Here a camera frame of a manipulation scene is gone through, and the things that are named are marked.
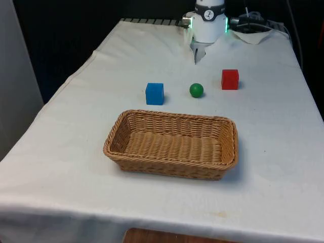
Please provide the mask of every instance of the cube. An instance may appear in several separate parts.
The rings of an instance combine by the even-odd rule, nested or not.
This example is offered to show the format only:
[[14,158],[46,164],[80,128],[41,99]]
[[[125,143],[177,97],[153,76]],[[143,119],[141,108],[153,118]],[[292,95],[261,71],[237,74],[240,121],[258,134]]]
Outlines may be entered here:
[[238,70],[224,69],[222,72],[222,89],[238,90]]
[[163,84],[148,83],[146,90],[147,105],[163,105],[164,102],[164,87]]

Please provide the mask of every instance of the robot logo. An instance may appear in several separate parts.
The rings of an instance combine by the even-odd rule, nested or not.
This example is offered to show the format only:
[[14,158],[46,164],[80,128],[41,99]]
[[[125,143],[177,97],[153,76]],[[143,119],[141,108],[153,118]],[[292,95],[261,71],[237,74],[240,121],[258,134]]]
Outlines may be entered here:
[[214,17],[214,12],[212,10],[207,10],[205,11],[204,16],[207,20],[211,20]]

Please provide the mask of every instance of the table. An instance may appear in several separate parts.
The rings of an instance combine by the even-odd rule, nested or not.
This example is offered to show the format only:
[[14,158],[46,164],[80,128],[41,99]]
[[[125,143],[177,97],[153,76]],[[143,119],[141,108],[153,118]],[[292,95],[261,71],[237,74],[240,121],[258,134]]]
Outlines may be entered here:
[[[324,241],[324,125],[288,39],[230,32],[194,64],[175,26],[120,22],[0,163],[0,239],[121,242],[145,228],[238,242]],[[222,91],[238,69],[238,91]],[[147,106],[148,82],[165,104]],[[205,96],[194,99],[199,82]],[[235,121],[239,162],[221,181],[127,173],[102,147],[127,109]]]

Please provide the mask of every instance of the ball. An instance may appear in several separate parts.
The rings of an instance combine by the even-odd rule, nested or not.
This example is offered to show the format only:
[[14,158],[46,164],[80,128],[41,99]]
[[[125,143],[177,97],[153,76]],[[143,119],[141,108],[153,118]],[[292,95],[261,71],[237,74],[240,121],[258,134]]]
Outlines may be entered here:
[[192,97],[199,98],[204,93],[204,88],[201,84],[192,84],[189,89]]

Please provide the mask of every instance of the wall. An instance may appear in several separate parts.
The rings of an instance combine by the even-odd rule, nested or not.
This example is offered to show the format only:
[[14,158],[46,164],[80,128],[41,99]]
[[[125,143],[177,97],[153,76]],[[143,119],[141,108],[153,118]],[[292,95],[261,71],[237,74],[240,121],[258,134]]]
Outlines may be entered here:
[[42,105],[13,4],[0,0],[0,160]]

